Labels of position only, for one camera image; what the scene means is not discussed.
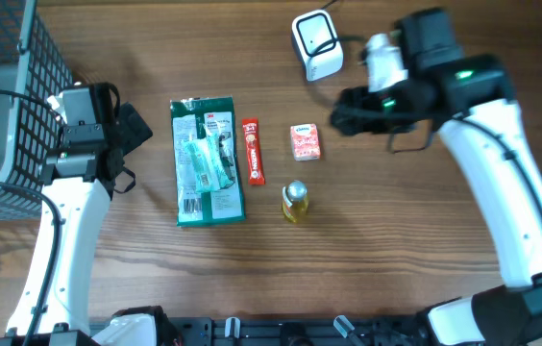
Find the red tissue pack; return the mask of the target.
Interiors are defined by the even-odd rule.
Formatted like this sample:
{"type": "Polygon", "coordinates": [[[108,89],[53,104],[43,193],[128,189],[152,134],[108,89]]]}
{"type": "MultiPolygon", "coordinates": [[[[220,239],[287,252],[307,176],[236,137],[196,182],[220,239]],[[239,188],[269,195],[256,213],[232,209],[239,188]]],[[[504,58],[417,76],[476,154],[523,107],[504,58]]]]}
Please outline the red tissue pack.
{"type": "Polygon", "coordinates": [[[296,161],[313,161],[321,157],[318,129],[315,124],[291,126],[290,139],[296,161]]]}

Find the red Nescafe stick sachet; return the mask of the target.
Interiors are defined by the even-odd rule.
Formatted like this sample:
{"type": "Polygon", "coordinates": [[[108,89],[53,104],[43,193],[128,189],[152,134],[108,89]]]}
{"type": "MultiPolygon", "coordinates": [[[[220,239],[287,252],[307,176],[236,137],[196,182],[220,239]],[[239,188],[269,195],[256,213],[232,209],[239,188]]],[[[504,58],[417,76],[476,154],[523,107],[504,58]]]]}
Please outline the red Nescafe stick sachet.
{"type": "Polygon", "coordinates": [[[264,185],[265,178],[259,146],[259,122],[256,118],[243,119],[242,128],[248,160],[248,182],[250,185],[264,185]]]}

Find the yellow oil bottle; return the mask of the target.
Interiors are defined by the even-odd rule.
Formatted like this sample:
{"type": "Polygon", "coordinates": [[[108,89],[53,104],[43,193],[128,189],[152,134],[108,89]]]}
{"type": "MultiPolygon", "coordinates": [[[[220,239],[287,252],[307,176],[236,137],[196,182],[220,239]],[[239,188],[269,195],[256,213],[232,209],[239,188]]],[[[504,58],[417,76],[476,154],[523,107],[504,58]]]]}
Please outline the yellow oil bottle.
{"type": "Polygon", "coordinates": [[[308,189],[301,181],[293,181],[283,187],[282,211],[284,217],[292,222],[300,222],[308,212],[308,189]]]}

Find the green lid white jar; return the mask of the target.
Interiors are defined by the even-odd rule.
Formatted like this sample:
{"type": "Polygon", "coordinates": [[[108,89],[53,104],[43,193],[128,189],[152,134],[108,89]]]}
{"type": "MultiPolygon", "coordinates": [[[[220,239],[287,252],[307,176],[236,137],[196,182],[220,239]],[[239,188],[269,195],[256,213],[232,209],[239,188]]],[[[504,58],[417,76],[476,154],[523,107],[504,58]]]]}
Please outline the green lid white jar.
{"type": "Polygon", "coordinates": [[[392,45],[387,34],[370,37],[364,49],[368,91],[377,92],[407,79],[400,49],[392,45]]]}

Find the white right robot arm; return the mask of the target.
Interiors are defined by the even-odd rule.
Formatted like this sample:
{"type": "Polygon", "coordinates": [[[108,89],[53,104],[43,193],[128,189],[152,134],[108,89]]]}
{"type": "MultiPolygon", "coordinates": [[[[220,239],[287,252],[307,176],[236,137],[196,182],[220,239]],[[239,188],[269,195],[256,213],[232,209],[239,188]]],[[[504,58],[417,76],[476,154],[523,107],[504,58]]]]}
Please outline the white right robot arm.
{"type": "Polygon", "coordinates": [[[430,121],[472,189],[502,284],[384,317],[375,336],[410,345],[526,345],[542,338],[542,177],[507,72],[494,56],[368,52],[366,86],[341,92],[332,123],[346,135],[394,136],[430,121]]]}

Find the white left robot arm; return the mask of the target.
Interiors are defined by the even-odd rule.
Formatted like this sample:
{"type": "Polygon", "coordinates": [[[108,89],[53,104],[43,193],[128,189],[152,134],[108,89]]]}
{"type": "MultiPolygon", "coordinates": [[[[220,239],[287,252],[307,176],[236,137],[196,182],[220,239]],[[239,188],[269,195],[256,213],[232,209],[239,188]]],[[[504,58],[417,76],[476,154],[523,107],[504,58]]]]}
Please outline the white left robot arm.
{"type": "Polygon", "coordinates": [[[66,88],[56,105],[65,123],[39,169],[44,196],[30,271],[6,333],[33,337],[57,327],[87,333],[88,292],[97,239],[124,158],[152,131],[116,86],[66,88]]]}

